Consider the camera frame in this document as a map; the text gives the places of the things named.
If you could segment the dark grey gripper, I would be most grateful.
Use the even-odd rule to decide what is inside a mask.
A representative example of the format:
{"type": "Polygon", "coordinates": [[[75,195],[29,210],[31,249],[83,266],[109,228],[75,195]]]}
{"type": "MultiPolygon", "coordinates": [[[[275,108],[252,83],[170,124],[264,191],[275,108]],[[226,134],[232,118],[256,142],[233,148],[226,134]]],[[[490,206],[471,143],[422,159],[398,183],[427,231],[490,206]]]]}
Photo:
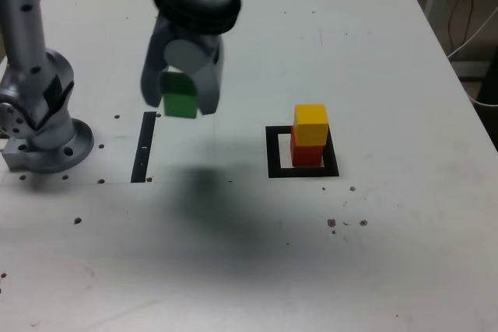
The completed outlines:
{"type": "Polygon", "coordinates": [[[160,104],[160,76],[167,65],[179,69],[193,82],[203,115],[217,111],[223,75],[221,36],[195,33],[158,16],[141,76],[142,96],[151,107],[160,104]]]}

